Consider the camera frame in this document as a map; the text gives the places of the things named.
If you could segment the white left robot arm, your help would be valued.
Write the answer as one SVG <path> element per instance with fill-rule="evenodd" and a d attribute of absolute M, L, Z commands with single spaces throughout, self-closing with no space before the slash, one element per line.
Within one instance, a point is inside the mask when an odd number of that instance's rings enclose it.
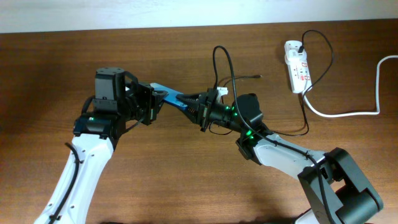
<path fill-rule="evenodd" d="M 139 124 L 149 125 L 170 95 L 151 84 L 96 82 L 73 127 L 67 163 L 36 223 L 84 223 L 96 186 L 118 141 Z"/>

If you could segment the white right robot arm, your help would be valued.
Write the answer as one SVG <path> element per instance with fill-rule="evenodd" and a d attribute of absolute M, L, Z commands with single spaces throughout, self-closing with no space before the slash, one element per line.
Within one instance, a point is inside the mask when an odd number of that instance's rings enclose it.
<path fill-rule="evenodd" d="M 263 123 L 255 94 L 241 95 L 231 106 L 222 104 L 218 91 L 212 89 L 178 94 L 176 99 L 202 130 L 215 123 L 238 132 L 236 144 L 245 159 L 300 182 L 310 208 L 294 223 L 366 223 L 383 209 L 380 195 L 346 150 L 314 151 L 282 139 Z"/>

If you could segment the blue smartphone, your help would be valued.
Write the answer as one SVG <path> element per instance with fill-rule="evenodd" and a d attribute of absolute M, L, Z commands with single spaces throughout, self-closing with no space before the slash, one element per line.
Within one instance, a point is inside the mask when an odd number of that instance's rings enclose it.
<path fill-rule="evenodd" d="M 164 98 L 164 101 L 167 104 L 172 105 L 172 106 L 174 106 L 178 109 L 182 109 L 182 110 L 185 110 L 187 108 L 186 104 L 184 104 L 182 101 L 177 99 L 177 95 L 182 95 L 181 92 L 171 89 L 169 87 L 163 86 L 158 83 L 151 83 L 150 86 L 156 91 L 165 91 L 167 93 Z"/>

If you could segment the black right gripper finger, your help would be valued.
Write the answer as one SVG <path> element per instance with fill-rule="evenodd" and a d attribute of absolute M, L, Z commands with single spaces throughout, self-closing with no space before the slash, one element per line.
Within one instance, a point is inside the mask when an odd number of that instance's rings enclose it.
<path fill-rule="evenodd" d="M 206 93 L 178 94 L 176 99 L 187 106 L 200 106 L 205 101 Z"/>
<path fill-rule="evenodd" d="M 200 124 L 199 111 L 191 107 L 186 107 L 181 112 L 193 123 Z"/>

